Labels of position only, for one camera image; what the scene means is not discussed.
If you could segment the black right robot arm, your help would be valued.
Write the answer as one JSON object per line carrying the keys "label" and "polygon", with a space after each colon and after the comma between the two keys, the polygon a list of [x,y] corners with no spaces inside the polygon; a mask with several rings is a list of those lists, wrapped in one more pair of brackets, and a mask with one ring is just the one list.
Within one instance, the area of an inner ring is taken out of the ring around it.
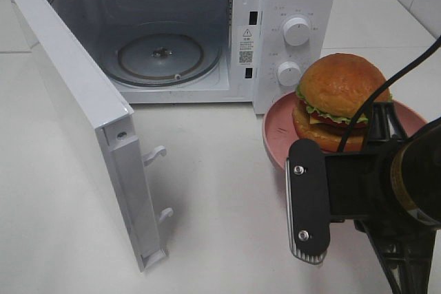
{"label": "black right robot arm", "polygon": [[426,293],[440,230],[440,120],[408,136],[393,103],[369,115],[361,151],[325,157],[331,220],[367,235],[393,293]]}

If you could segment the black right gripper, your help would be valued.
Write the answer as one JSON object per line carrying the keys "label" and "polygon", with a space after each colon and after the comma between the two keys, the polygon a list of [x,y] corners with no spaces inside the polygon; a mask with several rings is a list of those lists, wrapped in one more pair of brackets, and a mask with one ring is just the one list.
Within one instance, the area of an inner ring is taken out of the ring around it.
{"label": "black right gripper", "polygon": [[402,141],[393,102],[374,102],[367,115],[365,141],[389,142],[325,156],[330,214],[367,235],[393,293],[426,293],[440,230],[440,142]]}

